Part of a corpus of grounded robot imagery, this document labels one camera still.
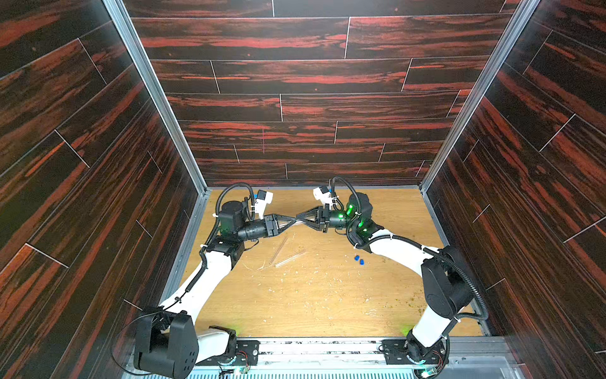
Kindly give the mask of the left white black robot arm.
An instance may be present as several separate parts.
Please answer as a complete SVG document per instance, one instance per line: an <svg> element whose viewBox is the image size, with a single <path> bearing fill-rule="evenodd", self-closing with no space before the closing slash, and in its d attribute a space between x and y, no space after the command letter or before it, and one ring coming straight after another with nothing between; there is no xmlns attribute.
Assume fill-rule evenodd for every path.
<svg viewBox="0 0 606 379"><path fill-rule="evenodd" d="M194 366L212 361L227 365L238 355L237 333L211 326L197 333L195 324L205 303L221 281L235 268L247 241L275 237L296 224L290 216L265 215L247 201L218 205L215 224L200 251L200 265L156 309L148 308L137 319L134 367L140 374L186 378Z"/></svg>

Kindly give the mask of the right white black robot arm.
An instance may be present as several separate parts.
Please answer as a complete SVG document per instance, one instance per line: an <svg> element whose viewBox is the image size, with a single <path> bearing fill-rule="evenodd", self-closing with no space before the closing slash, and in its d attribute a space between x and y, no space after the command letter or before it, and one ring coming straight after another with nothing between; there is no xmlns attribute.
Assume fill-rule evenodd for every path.
<svg viewBox="0 0 606 379"><path fill-rule="evenodd" d="M438 241L421 196L365 189L301 214L298 336L398 336L407 363L444 367L451 330L470 316L470 272Z"/></svg>

